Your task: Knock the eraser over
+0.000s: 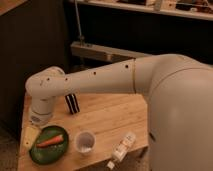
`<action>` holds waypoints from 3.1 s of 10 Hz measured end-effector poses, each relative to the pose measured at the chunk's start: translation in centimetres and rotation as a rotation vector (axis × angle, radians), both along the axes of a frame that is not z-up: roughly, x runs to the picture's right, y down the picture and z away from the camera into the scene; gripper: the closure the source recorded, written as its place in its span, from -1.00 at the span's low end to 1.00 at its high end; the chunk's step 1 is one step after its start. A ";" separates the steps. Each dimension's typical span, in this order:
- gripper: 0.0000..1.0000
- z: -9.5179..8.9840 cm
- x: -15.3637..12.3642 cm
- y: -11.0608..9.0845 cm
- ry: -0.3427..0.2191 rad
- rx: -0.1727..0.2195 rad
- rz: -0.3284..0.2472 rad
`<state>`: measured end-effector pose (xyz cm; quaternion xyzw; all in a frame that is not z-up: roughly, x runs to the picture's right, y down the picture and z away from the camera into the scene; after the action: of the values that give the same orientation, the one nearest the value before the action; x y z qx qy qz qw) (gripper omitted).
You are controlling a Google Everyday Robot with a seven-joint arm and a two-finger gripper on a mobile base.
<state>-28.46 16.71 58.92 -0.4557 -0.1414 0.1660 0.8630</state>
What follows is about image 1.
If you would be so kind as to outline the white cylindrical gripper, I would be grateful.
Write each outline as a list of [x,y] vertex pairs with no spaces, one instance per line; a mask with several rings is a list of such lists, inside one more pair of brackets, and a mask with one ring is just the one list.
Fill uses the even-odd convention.
[[54,104],[54,98],[33,98],[29,107],[29,120],[37,126],[47,124],[53,116]]

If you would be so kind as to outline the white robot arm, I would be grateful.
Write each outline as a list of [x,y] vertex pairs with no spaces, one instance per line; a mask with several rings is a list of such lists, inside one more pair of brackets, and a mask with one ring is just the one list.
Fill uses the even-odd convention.
[[25,83],[30,120],[48,123],[57,97],[134,93],[148,105],[150,171],[213,171],[213,67],[162,54],[66,74],[49,67]]

